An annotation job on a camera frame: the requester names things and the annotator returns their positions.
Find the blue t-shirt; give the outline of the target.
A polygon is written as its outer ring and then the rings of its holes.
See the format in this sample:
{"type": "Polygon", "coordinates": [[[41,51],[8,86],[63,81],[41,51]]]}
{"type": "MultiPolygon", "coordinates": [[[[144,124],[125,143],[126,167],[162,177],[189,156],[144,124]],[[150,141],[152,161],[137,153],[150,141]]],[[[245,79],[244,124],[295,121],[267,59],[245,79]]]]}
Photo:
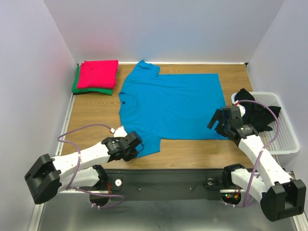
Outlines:
{"type": "Polygon", "coordinates": [[[139,61],[119,93],[121,125],[142,139],[139,157],[160,151],[162,139],[224,140],[206,126],[226,105],[218,74],[161,74],[139,61]]]}

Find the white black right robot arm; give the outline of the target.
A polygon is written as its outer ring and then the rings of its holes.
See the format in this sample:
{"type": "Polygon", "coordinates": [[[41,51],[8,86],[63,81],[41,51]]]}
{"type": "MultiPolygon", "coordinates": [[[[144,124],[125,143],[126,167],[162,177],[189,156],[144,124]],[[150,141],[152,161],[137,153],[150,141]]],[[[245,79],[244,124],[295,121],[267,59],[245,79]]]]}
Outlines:
{"type": "Polygon", "coordinates": [[[240,164],[223,169],[222,184],[227,188],[238,186],[245,190],[243,205],[249,197],[260,203],[261,210],[269,221],[301,215],[304,212],[306,186],[295,180],[275,161],[257,130],[245,124],[244,107],[239,103],[217,109],[207,127],[237,145],[254,165],[249,172],[240,164]]]}

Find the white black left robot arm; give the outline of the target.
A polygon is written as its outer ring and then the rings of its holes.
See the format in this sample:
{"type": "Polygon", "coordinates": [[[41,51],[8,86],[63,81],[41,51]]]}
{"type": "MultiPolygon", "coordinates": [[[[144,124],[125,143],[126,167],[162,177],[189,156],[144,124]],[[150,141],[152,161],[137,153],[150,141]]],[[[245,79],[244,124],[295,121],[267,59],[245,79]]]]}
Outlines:
{"type": "Polygon", "coordinates": [[[94,146],[64,156],[40,156],[25,175],[25,181],[35,204],[43,204],[64,190],[102,190],[111,188],[101,163],[123,159],[130,161],[138,155],[142,144],[136,132],[122,137],[107,137],[94,146]]]}

